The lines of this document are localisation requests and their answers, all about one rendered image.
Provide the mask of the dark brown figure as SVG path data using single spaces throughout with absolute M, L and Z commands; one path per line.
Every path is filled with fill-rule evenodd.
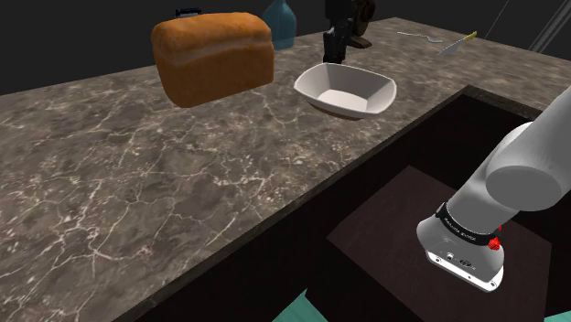
M 375 0 L 352 0 L 353 4 L 353 28 L 348 45 L 353 48 L 369 48 L 371 41 L 365 39 L 365 34 L 369 23 L 374 15 Z

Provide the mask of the blue glass bottle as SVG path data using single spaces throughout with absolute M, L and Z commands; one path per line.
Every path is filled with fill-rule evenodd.
M 261 19 L 271 29 L 276 51 L 292 48 L 296 37 L 296 17 L 286 0 L 273 0 Z

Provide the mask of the white bowl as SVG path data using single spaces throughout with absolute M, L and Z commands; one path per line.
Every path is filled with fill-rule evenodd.
M 312 106 L 351 119 L 381 114 L 397 93 L 391 78 L 336 63 L 320 63 L 304 71 L 296 79 L 294 89 Z

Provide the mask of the silver spoon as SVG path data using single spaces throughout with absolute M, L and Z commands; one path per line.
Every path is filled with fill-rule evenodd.
M 428 40 L 431 43 L 442 43 L 443 40 L 437 39 L 437 38 L 432 38 L 430 36 L 427 35 L 421 35 L 421 34 L 415 34 L 415 33 L 407 33 L 407 32 L 403 32 L 403 31 L 397 31 L 396 32 L 399 35 L 404 35 L 404 36 L 410 36 L 410 37 L 418 37 L 418 38 L 425 38 L 426 40 Z

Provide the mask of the brown bread loaf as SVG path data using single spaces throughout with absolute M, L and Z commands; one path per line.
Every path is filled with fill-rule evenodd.
M 151 32 L 156 68 L 167 97 L 181 108 L 231 96 L 274 80 L 271 29 L 245 12 L 161 22 Z

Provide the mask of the yellow handled knife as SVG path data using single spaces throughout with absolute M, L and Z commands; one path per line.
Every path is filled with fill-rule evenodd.
M 448 54 L 451 54 L 453 52 L 455 52 L 463 43 L 468 42 L 470 40 L 472 40 L 475 36 L 477 36 L 478 32 L 474 31 L 471 34 L 466 35 L 465 37 L 459 39 L 458 41 L 454 42 L 453 44 L 450 44 L 449 46 L 447 46 L 446 48 L 444 48 L 442 51 L 440 51 L 437 56 L 446 56 Z

